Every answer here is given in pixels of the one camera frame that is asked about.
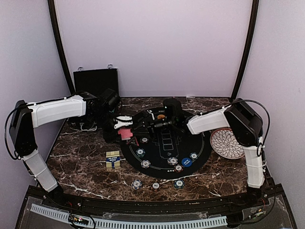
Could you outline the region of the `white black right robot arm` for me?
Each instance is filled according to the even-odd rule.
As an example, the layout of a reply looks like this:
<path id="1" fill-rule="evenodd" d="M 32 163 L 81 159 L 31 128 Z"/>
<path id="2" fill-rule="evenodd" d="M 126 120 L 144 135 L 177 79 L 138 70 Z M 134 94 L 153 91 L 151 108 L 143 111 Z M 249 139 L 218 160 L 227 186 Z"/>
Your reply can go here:
<path id="1" fill-rule="evenodd" d="M 166 127 L 181 134 L 198 135 L 206 131 L 228 127 L 237 142 L 242 146 L 247 167 L 247 185 L 251 187 L 243 197 L 243 203 L 253 207 L 262 198 L 261 188 L 264 177 L 262 154 L 264 147 L 263 120 L 249 105 L 249 100 L 236 99 L 232 103 L 212 111 L 187 117 L 183 113 L 181 102 L 175 98 L 165 99 L 164 119 L 157 119 L 148 112 L 133 117 L 131 132 L 138 136 L 153 137 L 157 131 Z"/>

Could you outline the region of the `green blue chip stack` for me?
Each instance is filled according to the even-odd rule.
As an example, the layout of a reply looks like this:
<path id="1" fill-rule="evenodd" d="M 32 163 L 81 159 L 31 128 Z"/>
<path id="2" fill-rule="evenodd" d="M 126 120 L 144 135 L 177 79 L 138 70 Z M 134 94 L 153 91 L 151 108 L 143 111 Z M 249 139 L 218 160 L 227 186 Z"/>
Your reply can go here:
<path id="1" fill-rule="evenodd" d="M 174 188 L 176 188 L 176 189 L 184 188 L 184 185 L 185 185 L 185 183 L 184 183 L 184 181 L 181 180 L 181 179 L 175 180 L 174 183 L 173 183 L 173 186 L 174 186 Z"/>

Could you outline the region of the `green chips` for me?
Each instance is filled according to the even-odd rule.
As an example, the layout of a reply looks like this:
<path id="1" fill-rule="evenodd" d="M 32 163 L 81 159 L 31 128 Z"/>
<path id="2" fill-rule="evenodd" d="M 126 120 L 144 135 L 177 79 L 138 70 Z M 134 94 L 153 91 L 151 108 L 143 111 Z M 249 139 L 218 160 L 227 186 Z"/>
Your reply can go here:
<path id="1" fill-rule="evenodd" d="M 139 157 L 139 158 L 142 158 L 145 156 L 145 150 L 142 149 L 142 148 L 138 148 L 136 151 L 136 155 Z"/>
<path id="2" fill-rule="evenodd" d="M 198 158 L 198 155 L 197 155 L 195 152 L 190 153 L 190 158 L 193 159 L 193 160 L 195 160 L 195 159 Z"/>

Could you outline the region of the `brown white chip stack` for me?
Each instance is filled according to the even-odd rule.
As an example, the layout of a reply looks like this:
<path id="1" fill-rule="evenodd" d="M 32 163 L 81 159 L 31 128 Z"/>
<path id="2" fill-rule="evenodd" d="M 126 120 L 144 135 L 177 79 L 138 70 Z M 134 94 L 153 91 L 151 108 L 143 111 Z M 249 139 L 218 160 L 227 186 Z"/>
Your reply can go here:
<path id="1" fill-rule="evenodd" d="M 160 184 L 158 182 L 154 182 L 151 185 L 151 190 L 157 191 L 160 189 Z"/>

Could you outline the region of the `brown chips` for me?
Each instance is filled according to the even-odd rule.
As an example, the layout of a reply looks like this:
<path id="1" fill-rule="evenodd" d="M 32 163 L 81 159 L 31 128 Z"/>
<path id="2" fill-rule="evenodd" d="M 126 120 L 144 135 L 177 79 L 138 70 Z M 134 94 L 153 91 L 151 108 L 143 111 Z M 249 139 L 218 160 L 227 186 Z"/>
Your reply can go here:
<path id="1" fill-rule="evenodd" d="M 183 166 L 182 166 L 182 165 L 179 165 L 179 164 L 175 165 L 175 166 L 174 166 L 174 171 L 175 171 L 176 173 L 182 172 L 182 171 L 183 171 Z"/>
<path id="2" fill-rule="evenodd" d="M 149 142 L 149 139 L 148 139 L 148 138 L 146 138 L 146 137 L 142 137 L 142 138 L 140 139 L 140 141 L 141 141 L 141 143 L 146 144 L 146 143 L 148 143 L 148 142 Z"/>

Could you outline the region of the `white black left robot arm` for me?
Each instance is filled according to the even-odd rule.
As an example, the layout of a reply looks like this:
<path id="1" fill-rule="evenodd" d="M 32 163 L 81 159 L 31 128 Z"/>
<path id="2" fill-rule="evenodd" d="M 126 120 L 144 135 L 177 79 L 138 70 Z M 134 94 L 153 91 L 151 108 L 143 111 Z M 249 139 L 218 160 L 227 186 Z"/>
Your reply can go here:
<path id="1" fill-rule="evenodd" d="M 113 109 L 119 104 L 118 94 L 107 89 L 101 97 L 89 92 L 48 101 L 26 103 L 20 100 L 12 112 L 9 134 L 14 148 L 30 174 L 49 193 L 49 201 L 57 208 L 67 204 L 67 197 L 58 189 L 59 184 L 38 151 L 34 129 L 54 121 L 71 117 L 84 117 L 99 125 L 114 121 L 113 129 L 132 122 L 131 117 L 118 116 Z"/>

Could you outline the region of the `red backed card deck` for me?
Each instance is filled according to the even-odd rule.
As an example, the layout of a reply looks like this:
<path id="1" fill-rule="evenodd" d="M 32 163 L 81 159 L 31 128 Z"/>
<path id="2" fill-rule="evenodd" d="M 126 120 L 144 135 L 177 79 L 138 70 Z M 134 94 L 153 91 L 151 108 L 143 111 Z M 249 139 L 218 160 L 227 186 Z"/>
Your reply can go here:
<path id="1" fill-rule="evenodd" d="M 118 134 L 121 136 L 121 140 L 130 140 L 133 137 L 133 133 L 129 128 L 119 129 Z"/>

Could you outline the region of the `blue white chip stack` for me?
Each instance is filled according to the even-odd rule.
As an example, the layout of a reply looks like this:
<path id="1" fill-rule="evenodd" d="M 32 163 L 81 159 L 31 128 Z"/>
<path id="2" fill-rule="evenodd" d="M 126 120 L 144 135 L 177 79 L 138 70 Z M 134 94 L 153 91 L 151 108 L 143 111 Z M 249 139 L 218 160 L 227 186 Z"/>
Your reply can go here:
<path id="1" fill-rule="evenodd" d="M 142 187 L 142 182 L 140 180 L 134 180 L 132 182 L 132 188 L 135 189 L 135 190 L 138 190 Z"/>

